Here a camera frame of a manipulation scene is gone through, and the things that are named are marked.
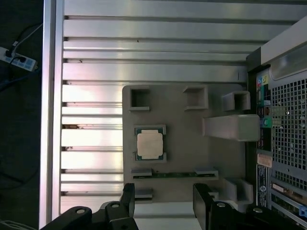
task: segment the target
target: perforated metal panel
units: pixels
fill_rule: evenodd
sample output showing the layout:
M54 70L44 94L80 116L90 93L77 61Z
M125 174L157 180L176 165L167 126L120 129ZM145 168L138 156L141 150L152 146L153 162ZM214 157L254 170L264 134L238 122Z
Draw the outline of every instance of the perforated metal panel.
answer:
M296 177L290 176L288 174L285 174L279 171L275 172L275 178L280 181L284 181L288 184L291 184L297 188L307 190L307 181L300 180Z
M273 160L306 169L307 81L299 80L272 89Z

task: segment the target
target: pci slot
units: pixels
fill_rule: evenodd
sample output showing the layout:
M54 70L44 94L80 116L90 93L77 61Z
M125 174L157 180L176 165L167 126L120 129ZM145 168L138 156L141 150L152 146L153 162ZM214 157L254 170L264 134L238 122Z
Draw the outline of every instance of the pci slot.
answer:
M301 195L302 197L307 197L307 191L306 190L297 188L297 187L295 187L295 186L293 186L291 184L288 184L288 183L286 183L284 181L278 180L275 177L271 177L271 182L273 184L277 184L278 186L280 186L280 187L282 187L284 189L291 190L295 194Z
M286 197L289 197L290 200L293 200L295 203L307 206L307 197L291 190L288 188L284 188L278 184L272 183L272 188L275 189L276 191L280 192L281 194L285 195Z
M307 228L307 222L298 216L299 208L302 206L300 203L280 194L273 189L271 189L271 196L272 207L279 210L284 215L294 220L296 223L302 225L304 228Z

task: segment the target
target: power strip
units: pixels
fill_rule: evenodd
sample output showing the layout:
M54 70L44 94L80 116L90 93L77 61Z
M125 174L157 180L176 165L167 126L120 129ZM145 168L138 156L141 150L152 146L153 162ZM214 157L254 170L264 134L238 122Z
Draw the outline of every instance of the power strip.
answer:
M24 57L26 58L24 62L21 62L20 60L18 59L15 59L13 62L12 62L12 65L14 66L18 66L22 69L25 69L27 71L34 71L37 67L37 61L35 61L34 59L31 59L29 57L26 57L24 55L21 55L21 54L15 54L14 57L7 57L5 56L5 52L7 51L8 49L6 48L3 48L3 47L0 47L0 60L2 61L5 61L7 63L10 63L11 60L14 58L14 57Z

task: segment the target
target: black cable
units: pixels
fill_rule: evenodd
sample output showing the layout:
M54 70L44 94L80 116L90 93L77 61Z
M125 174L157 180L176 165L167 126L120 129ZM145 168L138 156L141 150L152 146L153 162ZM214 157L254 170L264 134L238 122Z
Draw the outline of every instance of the black cable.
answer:
M24 28L20 34L17 36L16 38L16 42L19 42L21 37L23 36L23 34L28 30L28 29L31 29L32 27L35 27L35 26L39 26L41 23L36 23L36 24L33 24L33 25L30 25L30 26L27 26L26 28Z
M24 186L25 184L27 184L28 182L30 182L35 176L36 174L38 173L39 171L39 167L35 170L35 172L29 177L27 178L26 180L24 180L22 183L20 183L19 185L16 185L16 186L13 186L13 187L6 187L6 188L1 188L0 187L0 190L12 190L12 189L16 189L16 188L20 188L22 186Z
M31 29L32 27L35 27L35 26L39 26L41 23L36 23L36 24L33 24L33 25L29 25L27 26L26 28L24 28L20 33L19 35L17 36L17 38L15 39L13 45L9 48L9 50L5 51L5 56L11 58L12 57L12 52L14 50L14 48L17 46L18 42L20 41L20 39L22 38L22 36L24 35L24 33Z
M26 58L25 57L21 57L21 56L12 58L12 60L9 63L9 66L8 66L9 73L10 73L9 74L9 82L7 82L6 84L0 84L0 86L3 85L3 87L0 88L0 92L3 92L5 90L7 90L8 88L10 88L11 86L13 86L16 83L16 81L13 79L13 71L11 69L11 65L12 65L13 61L17 60L17 59L19 59L19 60L24 59L25 60Z
M0 176L6 177L6 178L10 179L11 181L15 181L15 182L18 182L18 183L23 183L23 180L21 180L19 178L16 178L16 177L13 177L11 175L8 175L5 172L1 172L0 171Z

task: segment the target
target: bolt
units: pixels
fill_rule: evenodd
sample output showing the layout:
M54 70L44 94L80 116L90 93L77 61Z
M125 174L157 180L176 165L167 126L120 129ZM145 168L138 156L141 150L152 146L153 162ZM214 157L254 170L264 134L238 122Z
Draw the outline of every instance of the bolt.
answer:
M261 209L261 208L258 208L258 207L255 207L255 208L253 209L253 211L254 211L254 212L257 212L257 213L262 213L262 212L263 212L262 209Z
M217 203L217 206L218 207L226 207L226 204L224 204L224 203Z
M83 213L83 212L85 212L84 209L79 209L79 210L77 210L77 213L78 213L78 214L81 214L81 213Z

